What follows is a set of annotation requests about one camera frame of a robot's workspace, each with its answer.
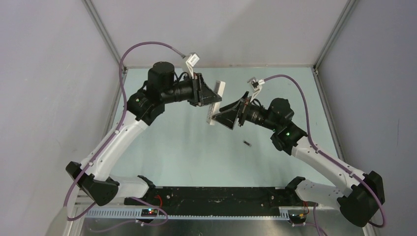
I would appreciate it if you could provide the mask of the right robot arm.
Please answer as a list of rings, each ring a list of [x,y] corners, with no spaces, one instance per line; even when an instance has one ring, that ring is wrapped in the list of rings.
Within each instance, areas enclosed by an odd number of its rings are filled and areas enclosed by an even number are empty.
[[[332,184],[294,178],[288,185],[286,199],[294,206],[303,201],[337,209],[352,224],[365,227],[385,202],[382,177],[375,171],[365,172],[324,153],[311,136],[292,122],[294,111],[284,98],[275,98],[265,108],[253,104],[246,92],[238,101],[222,108],[212,108],[209,122],[218,122],[229,129],[245,122],[272,130],[271,141],[278,151],[293,156],[326,177]]]

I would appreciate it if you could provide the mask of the white remote control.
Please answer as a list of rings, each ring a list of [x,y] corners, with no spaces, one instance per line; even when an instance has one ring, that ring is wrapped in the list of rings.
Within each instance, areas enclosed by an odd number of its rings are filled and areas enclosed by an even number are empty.
[[[207,115],[207,123],[209,125],[215,125],[215,121],[212,119],[212,116],[217,114],[219,111],[220,102],[222,101],[222,96],[224,93],[225,86],[226,86],[226,83],[224,81],[219,81],[219,80],[216,81],[214,92],[220,96],[220,101],[214,102],[210,104],[209,106],[208,115]]]

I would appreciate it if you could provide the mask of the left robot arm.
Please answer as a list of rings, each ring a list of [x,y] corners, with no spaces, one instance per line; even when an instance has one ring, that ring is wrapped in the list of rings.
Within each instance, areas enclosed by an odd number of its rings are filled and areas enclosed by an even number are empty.
[[[144,205],[153,203],[155,191],[147,178],[112,176],[112,168],[130,144],[165,111],[167,104],[187,101],[192,106],[213,106],[221,102],[224,86],[223,81],[217,81],[210,88],[202,74],[194,72],[185,72],[180,80],[171,63],[155,63],[142,88],[127,100],[117,126],[90,157],[80,163],[70,162],[66,171],[98,206],[105,206],[114,198],[130,197]]]

